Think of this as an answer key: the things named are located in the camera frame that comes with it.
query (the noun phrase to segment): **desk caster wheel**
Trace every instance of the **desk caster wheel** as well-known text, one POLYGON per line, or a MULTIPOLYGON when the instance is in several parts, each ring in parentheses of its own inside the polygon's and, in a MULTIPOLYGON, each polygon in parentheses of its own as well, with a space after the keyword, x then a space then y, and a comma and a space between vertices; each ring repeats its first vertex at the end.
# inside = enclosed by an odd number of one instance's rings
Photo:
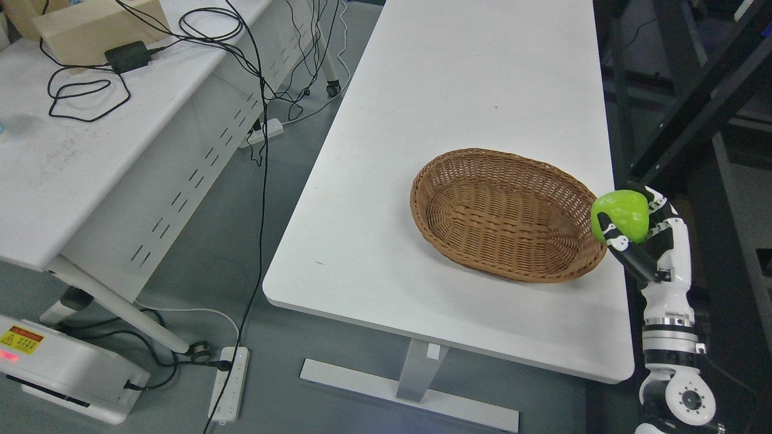
POLYGON ((330 98, 336 96, 340 93, 340 82, 338 80, 335 81, 328 81, 327 82, 327 95, 330 95, 330 98))

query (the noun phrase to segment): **red light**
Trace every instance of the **red light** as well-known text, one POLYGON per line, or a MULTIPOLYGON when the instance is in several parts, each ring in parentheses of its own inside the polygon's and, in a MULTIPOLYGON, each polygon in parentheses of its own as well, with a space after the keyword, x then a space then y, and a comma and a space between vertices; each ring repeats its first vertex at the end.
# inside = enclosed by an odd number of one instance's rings
POLYGON ((0 358, 4 358, 10 361, 19 361, 19 356, 17 354, 9 353, 3 350, 0 350, 0 358))

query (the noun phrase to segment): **power strip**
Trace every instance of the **power strip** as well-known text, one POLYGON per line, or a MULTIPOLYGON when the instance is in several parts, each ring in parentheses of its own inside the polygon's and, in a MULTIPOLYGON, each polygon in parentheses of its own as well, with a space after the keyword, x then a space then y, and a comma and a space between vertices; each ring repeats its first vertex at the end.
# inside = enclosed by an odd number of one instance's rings
MULTIPOLYGON (((234 347, 223 348, 220 360, 231 361, 233 350, 234 347)), ((231 367, 231 378, 228 379, 227 385, 225 385, 225 377, 228 376, 228 372, 217 371, 215 389, 212 391, 212 400, 209 402, 209 412, 207 415, 211 415, 223 386, 225 386, 225 391, 222 393, 222 398, 217 405, 215 415, 212 416, 213 422, 220 422, 220 425, 224 425, 239 418, 239 407, 241 406, 241 395, 244 391, 247 362, 249 362, 249 350, 245 347, 239 347, 231 367)))
MULTIPOLYGON (((284 126, 278 119, 275 117, 273 119, 268 119, 268 138, 275 137, 283 133, 284 126)), ((254 131, 251 136, 247 137, 247 140, 241 143, 239 147, 248 147, 249 145, 254 146, 256 144, 261 144, 265 139, 265 136, 262 135, 262 130, 257 130, 254 131)))

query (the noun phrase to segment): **gray floor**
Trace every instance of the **gray floor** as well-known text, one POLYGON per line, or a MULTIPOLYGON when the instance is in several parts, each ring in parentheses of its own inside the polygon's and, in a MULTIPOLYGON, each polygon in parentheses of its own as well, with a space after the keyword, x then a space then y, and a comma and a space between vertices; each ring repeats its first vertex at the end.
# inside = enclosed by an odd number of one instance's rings
MULTIPOLYGON (((349 3, 348 51, 355 66, 381 8, 349 3)), ((340 25, 331 38, 342 43, 340 25)), ((344 79, 342 68, 339 68, 344 79)), ((323 86, 303 101, 313 110, 326 100, 323 86)), ((276 250, 313 162, 330 128, 338 103, 270 142, 266 196, 264 266, 276 250)), ((271 117, 286 107, 271 106, 271 117)), ((258 228, 262 169, 237 151, 140 295, 145 303, 166 307, 210 307, 240 318, 258 274, 258 228)), ((0 313, 36 318, 64 291, 46 274, 0 263, 0 313)), ((111 315, 96 305, 73 318, 88 321, 111 315)), ((191 341, 205 339, 218 347, 231 344, 233 331, 211 314, 164 314, 168 326, 191 341)), ((153 373, 147 352, 127 337, 100 342, 153 373)), ((209 432, 361 433, 497 432, 466 422, 308 384, 298 378, 304 358, 315 358, 374 375, 398 378, 408 339, 271 306, 258 295, 245 327, 243 344, 252 352, 237 422, 209 432)), ((15 383, 0 381, 0 422, 6 434, 28 432, 197 433, 205 424, 215 373, 185 366, 160 390, 144 392, 128 419, 109 426, 21 393, 15 383)), ((466 351, 451 350, 433 388, 520 410, 521 432, 585 431, 585 381, 538 368, 466 351)))

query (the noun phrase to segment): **white machine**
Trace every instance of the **white machine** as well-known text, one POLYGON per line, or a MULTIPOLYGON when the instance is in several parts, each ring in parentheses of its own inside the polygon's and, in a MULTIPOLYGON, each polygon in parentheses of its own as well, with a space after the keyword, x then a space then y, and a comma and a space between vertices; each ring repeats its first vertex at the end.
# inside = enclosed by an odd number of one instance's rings
POLYGON ((0 315, 0 372, 22 390, 78 413, 123 422, 150 374, 112 351, 0 315))
POLYGON ((649 231, 635 244, 612 222, 598 213, 598 222, 614 256, 637 280, 646 283, 643 326, 645 366, 651 372, 638 397, 645 421, 635 434, 716 432, 711 424, 716 400, 699 376, 695 356, 706 352, 694 330, 694 309, 686 299, 692 286, 689 234, 676 209, 661 193, 641 185, 631 189, 648 199, 649 231))

